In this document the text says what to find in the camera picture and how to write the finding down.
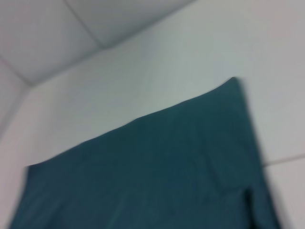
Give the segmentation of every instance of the teal fabric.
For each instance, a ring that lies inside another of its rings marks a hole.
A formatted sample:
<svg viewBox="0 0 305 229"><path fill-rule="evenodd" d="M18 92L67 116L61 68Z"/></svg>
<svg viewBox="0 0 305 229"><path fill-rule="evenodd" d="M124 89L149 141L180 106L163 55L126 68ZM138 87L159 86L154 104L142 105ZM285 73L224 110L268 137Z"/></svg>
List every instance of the teal fabric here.
<svg viewBox="0 0 305 229"><path fill-rule="evenodd" d="M29 167L11 229L279 229L241 86Z"/></svg>

